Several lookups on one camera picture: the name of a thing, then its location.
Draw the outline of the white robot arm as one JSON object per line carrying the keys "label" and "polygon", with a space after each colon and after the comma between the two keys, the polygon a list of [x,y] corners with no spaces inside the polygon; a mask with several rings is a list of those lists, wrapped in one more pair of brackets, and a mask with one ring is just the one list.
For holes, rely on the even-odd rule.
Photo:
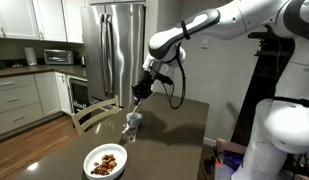
{"label": "white robot arm", "polygon": [[232,0],[203,10],[151,37],[140,79],[132,86],[140,102],[152,94],[154,81],[169,84],[156,66],[179,67],[183,40],[198,34],[227,40],[259,26],[289,40],[292,49],[270,80],[252,80],[249,93],[259,102],[243,161],[231,180],[281,180],[287,156],[309,152],[309,0]]}

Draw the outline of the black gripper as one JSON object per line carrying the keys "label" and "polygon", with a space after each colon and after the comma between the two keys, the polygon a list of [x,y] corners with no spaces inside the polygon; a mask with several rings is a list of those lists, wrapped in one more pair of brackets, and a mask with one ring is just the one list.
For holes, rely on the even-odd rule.
{"label": "black gripper", "polygon": [[132,93],[135,97],[134,105],[141,104],[143,99],[146,99],[152,94],[151,86],[154,79],[148,71],[142,70],[139,80],[132,85]]}

